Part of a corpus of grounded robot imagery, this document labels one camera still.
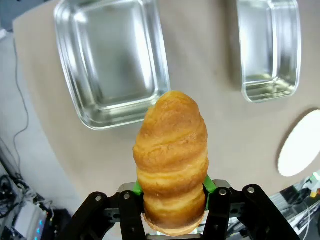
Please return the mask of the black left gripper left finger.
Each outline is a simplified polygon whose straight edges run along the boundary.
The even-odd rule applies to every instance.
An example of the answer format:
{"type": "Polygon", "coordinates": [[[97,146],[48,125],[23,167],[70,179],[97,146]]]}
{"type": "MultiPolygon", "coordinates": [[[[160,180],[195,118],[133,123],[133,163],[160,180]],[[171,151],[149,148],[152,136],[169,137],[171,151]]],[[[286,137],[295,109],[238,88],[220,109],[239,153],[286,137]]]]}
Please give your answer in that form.
{"type": "Polygon", "coordinates": [[[123,240],[146,240],[143,212],[143,191],[138,182],[122,184],[111,197],[92,192],[70,220],[70,238],[102,240],[119,223],[123,240]]]}

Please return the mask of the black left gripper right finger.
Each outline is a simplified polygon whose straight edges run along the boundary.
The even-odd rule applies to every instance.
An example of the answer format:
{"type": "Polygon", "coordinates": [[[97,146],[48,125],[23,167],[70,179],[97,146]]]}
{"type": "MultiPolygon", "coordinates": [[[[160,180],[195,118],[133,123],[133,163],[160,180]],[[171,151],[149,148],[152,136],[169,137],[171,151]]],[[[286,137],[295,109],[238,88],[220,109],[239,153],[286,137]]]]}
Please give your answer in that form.
{"type": "Polygon", "coordinates": [[[237,218],[244,225],[252,240],[299,239],[259,185],[249,184],[238,191],[225,180],[212,180],[206,176],[203,186],[208,211],[203,240],[225,240],[231,218],[237,218]]]}

